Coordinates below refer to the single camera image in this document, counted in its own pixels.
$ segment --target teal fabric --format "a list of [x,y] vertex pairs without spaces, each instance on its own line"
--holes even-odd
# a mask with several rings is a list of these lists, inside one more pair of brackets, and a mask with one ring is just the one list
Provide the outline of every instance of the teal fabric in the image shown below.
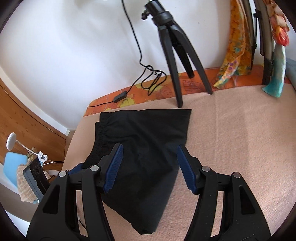
[[276,44],[274,48],[274,72],[270,83],[263,87],[262,90],[267,94],[279,98],[283,91],[286,71],[286,51],[285,47]]
[[286,76],[289,78],[296,90],[296,61],[290,58],[286,59]]
[[26,164],[28,161],[27,156],[7,152],[4,160],[3,172],[5,176],[17,187],[17,167],[20,164]]

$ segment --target orange floral sheet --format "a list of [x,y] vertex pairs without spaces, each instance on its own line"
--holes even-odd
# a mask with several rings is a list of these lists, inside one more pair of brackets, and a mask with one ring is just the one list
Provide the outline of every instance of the orange floral sheet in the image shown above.
[[[216,83],[216,76],[219,72],[219,69],[220,68],[205,70],[207,77],[212,86]],[[202,80],[200,79],[200,76],[196,71],[194,72],[194,74],[195,74],[195,77],[192,79],[188,78],[187,73],[179,74],[182,95],[206,92],[205,87],[202,83]],[[230,80],[221,87],[221,90],[230,89],[234,87],[241,87],[241,86],[261,85],[262,78],[263,78],[263,67],[261,65],[254,65],[250,75],[232,76]],[[151,82],[152,81],[147,81],[146,85],[150,86]],[[285,78],[285,83],[291,84],[288,78]],[[215,87],[212,87],[212,89],[213,91],[219,90]],[[128,91],[128,90],[129,90],[129,87],[113,92],[111,94],[105,95],[101,98],[98,98],[92,101],[89,104],[89,106],[110,102],[114,99],[115,96],[122,93],[123,91]],[[175,92],[174,92],[172,80],[170,76],[168,76],[167,80],[162,85],[158,86],[150,96],[147,95],[147,90],[144,90],[141,88],[141,84],[137,84],[132,87],[132,89],[128,93],[127,98],[117,103],[110,103],[110,104],[104,104],[96,107],[89,107],[86,109],[84,116],[93,115],[93,114],[100,113],[102,111],[117,109],[117,108],[121,108],[128,105],[139,104],[139,103],[144,103],[144,102],[159,100],[159,99],[166,99],[171,97],[175,97]]]

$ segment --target wooden floor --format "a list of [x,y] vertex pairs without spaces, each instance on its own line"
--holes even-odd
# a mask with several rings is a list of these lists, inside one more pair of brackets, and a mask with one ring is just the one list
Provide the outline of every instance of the wooden floor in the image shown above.
[[[35,147],[52,161],[64,161],[66,136],[54,133],[22,109],[0,86],[0,163],[4,163],[6,140],[15,132],[17,140],[28,148]],[[15,144],[12,152],[27,155],[27,151]],[[61,170],[62,164],[46,165],[48,169]]]

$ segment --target folded clothing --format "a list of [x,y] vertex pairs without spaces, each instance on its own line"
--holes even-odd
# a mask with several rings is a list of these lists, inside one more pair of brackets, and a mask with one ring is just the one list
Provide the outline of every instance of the folded clothing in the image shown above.
[[93,149],[82,168],[98,164],[115,143],[123,160],[113,188],[102,200],[140,234],[155,232],[174,186],[177,146],[185,144],[191,110],[102,112]]

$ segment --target tripod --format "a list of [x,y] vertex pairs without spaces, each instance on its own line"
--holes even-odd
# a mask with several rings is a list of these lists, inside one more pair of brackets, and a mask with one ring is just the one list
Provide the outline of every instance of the tripod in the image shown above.
[[191,42],[183,29],[181,29],[181,27],[174,21],[170,12],[166,11],[158,0],[149,1],[145,7],[146,9],[142,13],[142,19],[146,20],[151,14],[153,17],[152,20],[158,28],[159,39],[173,81],[178,107],[182,107],[183,100],[176,60],[172,47],[174,47],[176,53],[178,54],[189,78],[194,77],[188,56],[191,58],[197,72],[200,75],[200,78],[202,79],[206,91],[209,94],[212,94],[213,91],[210,82]]

